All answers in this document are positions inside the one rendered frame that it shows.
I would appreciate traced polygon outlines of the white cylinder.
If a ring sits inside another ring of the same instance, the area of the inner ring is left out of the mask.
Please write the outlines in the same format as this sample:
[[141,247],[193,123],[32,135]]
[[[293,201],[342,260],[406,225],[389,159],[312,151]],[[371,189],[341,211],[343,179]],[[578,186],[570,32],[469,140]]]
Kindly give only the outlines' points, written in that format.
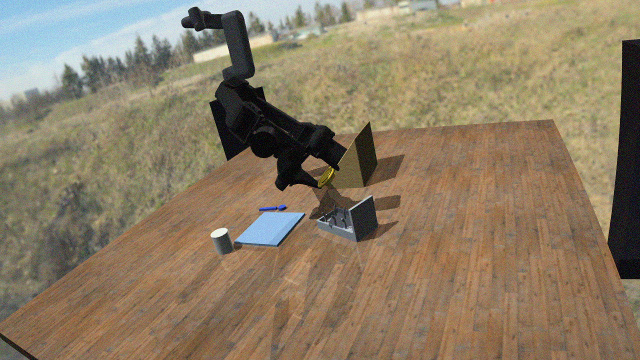
[[234,249],[233,241],[227,228],[218,228],[213,231],[211,233],[211,239],[218,255],[227,255]]

